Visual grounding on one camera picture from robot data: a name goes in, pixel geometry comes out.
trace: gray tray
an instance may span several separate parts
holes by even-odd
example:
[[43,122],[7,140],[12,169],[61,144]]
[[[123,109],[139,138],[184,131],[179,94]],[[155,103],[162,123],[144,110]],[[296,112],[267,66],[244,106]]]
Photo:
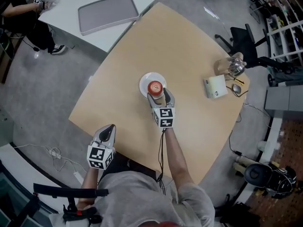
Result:
[[78,8],[82,35],[100,29],[136,21],[138,10],[133,0],[100,0]]

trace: white desk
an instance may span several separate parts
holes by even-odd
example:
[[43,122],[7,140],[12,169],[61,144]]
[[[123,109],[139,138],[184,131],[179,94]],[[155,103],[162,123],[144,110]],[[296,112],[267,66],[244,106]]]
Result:
[[[132,22],[120,24],[82,35],[79,29],[78,8],[98,0],[59,0],[59,3],[44,12],[39,20],[72,34],[97,48],[109,52]],[[137,10],[142,14],[155,0],[134,0]]]

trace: person in black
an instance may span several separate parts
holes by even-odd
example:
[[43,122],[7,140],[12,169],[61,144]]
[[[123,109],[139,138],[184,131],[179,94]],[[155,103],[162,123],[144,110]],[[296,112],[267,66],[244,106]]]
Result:
[[1,27],[13,33],[26,35],[31,43],[50,54],[62,53],[66,46],[54,43],[48,25],[39,21],[39,11],[47,9],[43,4],[27,4],[26,0],[0,0]]

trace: sneaker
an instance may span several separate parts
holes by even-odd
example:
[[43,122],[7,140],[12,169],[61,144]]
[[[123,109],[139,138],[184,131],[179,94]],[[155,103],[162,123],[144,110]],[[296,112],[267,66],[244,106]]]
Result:
[[53,51],[51,52],[52,55],[58,55],[58,54],[61,54],[64,50],[65,50],[66,46],[63,44],[63,45],[58,45],[58,44],[55,44],[54,48],[53,48]]

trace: gray t-shirt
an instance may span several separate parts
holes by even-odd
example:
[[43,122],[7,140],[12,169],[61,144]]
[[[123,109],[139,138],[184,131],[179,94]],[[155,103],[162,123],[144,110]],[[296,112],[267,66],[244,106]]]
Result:
[[[96,199],[94,206],[103,217],[101,227],[138,227],[144,222],[171,221],[186,227],[212,227],[213,204],[199,186],[179,187],[178,203],[172,203],[152,178],[128,171],[106,175],[99,188],[109,195]],[[62,226],[62,215],[50,216],[54,227]]]

